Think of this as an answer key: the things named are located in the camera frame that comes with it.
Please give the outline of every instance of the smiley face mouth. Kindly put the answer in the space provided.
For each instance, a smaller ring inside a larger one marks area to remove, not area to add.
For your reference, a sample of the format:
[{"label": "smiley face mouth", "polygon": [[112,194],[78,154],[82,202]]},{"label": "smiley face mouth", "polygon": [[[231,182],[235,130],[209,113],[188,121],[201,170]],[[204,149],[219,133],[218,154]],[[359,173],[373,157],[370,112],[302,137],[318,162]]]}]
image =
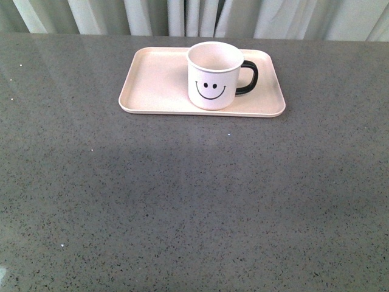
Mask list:
[{"label": "smiley face mouth", "polygon": [[225,85],[224,85],[223,91],[222,91],[218,96],[216,96],[216,97],[206,97],[206,96],[203,96],[203,95],[201,94],[201,92],[200,92],[200,90],[199,90],[199,87],[198,87],[198,85],[197,85],[197,81],[195,81],[195,82],[196,82],[197,92],[201,95],[201,97],[203,97],[203,98],[205,98],[205,99],[208,99],[208,100],[213,100],[213,99],[217,99],[217,98],[221,97],[221,95],[224,93],[224,90],[225,90]]}]

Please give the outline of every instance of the smiley face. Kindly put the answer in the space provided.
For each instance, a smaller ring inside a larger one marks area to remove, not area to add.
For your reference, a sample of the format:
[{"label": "smiley face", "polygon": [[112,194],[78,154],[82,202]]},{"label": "smiley face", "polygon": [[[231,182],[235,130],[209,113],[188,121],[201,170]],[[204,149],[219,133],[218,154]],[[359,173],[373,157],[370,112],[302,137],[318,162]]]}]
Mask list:
[{"label": "smiley face", "polygon": [[[208,100],[213,100],[213,99],[217,99],[217,98],[221,97],[221,95],[224,93],[224,90],[225,90],[225,85],[224,85],[222,92],[221,92],[218,96],[216,96],[216,97],[206,97],[206,96],[204,96],[203,94],[201,94],[201,92],[200,92],[200,90],[199,90],[198,82],[197,82],[197,81],[195,81],[195,82],[196,82],[197,92],[201,95],[201,97],[203,97],[203,98],[205,98],[205,99],[208,99]],[[208,87],[209,87],[208,83],[205,82],[205,83],[203,84],[203,87],[204,87],[204,88],[208,88]],[[212,88],[213,88],[214,90],[212,90],[211,88],[209,88],[210,90],[208,89],[207,91],[208,91],[208,92],[209,92],[209,91],[211,91],[211,92],[216,92],[215,95],[217,95],[217,93],[220,92],[220,89],[218,89],[218,85],[217,85],[216,83],[212,85]]]}]

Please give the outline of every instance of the tray rim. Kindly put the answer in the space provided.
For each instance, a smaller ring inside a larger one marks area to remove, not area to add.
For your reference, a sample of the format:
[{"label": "tray rim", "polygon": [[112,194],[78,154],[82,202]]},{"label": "tray rim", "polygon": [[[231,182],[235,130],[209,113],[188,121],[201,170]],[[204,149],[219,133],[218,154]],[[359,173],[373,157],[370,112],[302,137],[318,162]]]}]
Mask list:
[{"label": "tray rim", "polygon": [[201,109],[201,108],[196,108],[196,111],[166,111],[166,110],[158,110],[158,111],[155,111],[155,110],[148,110],[148,109],[131,109],[131,108],[127,108],[121,101],[122,99],[122,95],[124,94],[124,91],[125,91],[125,88],[126,88],[126,84],[129,80],[129,77],[130,77],[130,73],[131,73],[131,68],[134,66],[135,62],[137,61],[137,57],[139,55],[142,55],[145,53],[145,51],[151,51],[151,52],[155,52],[155,51],[159,51],[159,52],[171,52],[171,53],[183,53],[185,51],[189,50],[189,47],[155,47],[155,46],[151,46],[151,47],[143,47],[139,50],[136,51],[136,53],[134,54],[134,57],[133,57],[133,60],[131,62],[131,65],[129,67],[129,70],[128,70],[128,73],[126,75],[126,78],[125,78],[125,82],[123,84],[123,88],[122,90],[120,91],[120,95],[119,95],[119,105],[120,107],[122,108],[122,110],[126,111],[127,113],[131,113],[131,114],[162,114],[162,115],[179,115],[179,116],[229,116],[229,117],[263,117],[263,118],[270,118],[270,117],[277,117],[279,115],[281,115],[284,110],[286,109],[286,102],[285,102],[285,99],[284,99],[284,96],[283,96],[283,93],[282,93],[282,90],[281,90],[281,86],[280,86],[280,82],[278,81],[278,77],[275,73],[275,69],[274,69],[274,66],[273,66],[273,61],[271,59],[271,56],[266,53],[266,52],[263,52],[261,50],[254,50],[254,49],[240,49],[240,51],[242,53],[253,53],[253,52],[259,52],[263,55],[266,56],[266,58],[268,58],[272,64],[272,69],[274,71],[274,74],[275,74],[275,78],[276,78],[276,81],[277,81],[277,87],[278,87],[278,90],[281,94],[281,101],[282,101],[282,107],[281,107],[281,110],[277,111],[277,112],[274,112],[274,113],[242,113],[242,112],[235,112],[235,111],[221,111],[221,110],[216,110],[216,111],[208,111],[206,109]]}]

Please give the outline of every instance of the beige tray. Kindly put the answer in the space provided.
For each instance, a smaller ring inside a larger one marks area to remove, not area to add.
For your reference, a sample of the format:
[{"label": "beige tray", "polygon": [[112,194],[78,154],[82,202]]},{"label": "beige tray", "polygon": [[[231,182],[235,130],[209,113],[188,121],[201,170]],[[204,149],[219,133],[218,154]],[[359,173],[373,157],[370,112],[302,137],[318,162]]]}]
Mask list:
[{"label": "beige tray", "polygon": [[[272,60],[260,50],[241,50],[245,60],[259,70],[258,83],[250,93],[235,97],[227,108],[207,111],[188,97],[186,47],[146,47],[136,52],[119,96],[123,110],[134,114],[194,114],[203,116],[275,117],[285,101]],[[243,68],[238,87],[250,83],[252,70]]]}]

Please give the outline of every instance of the curtain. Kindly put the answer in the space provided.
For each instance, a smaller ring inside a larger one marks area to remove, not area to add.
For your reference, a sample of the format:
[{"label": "curtain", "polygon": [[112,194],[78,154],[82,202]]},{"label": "curtain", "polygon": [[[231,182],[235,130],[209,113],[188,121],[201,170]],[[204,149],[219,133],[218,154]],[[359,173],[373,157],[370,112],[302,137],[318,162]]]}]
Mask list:
[{"label": "curtain", "polygon": [[0,32],[389,41],[389,0],[0,0]]}]

